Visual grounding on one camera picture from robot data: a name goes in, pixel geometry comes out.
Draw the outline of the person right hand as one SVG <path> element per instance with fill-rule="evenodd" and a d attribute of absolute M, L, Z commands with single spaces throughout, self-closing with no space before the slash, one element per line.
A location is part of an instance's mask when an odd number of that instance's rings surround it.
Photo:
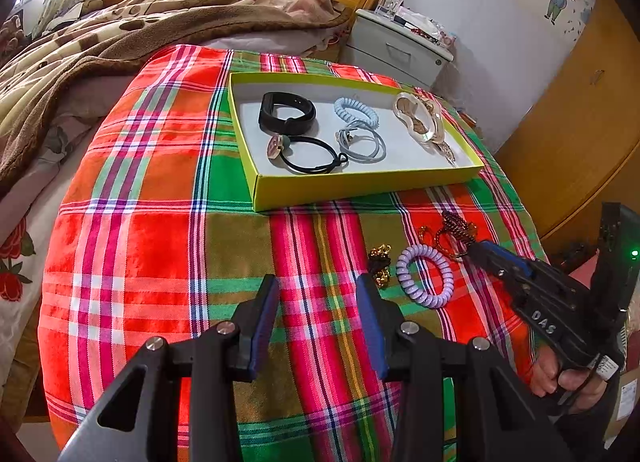
<path fill-rule="evenodd" d="M 551 395 L 558 388 L 575 392 L 570 414 L 576 414 L 593 408 L 603 397 L 606 386 L 608 383 L 599 375 L 589 376 L 589 371 L 560 370 L 559 360 L 549 346 L 542 345 L 537 349 L 529 381 L 529 389 L 534 395 Z"/>

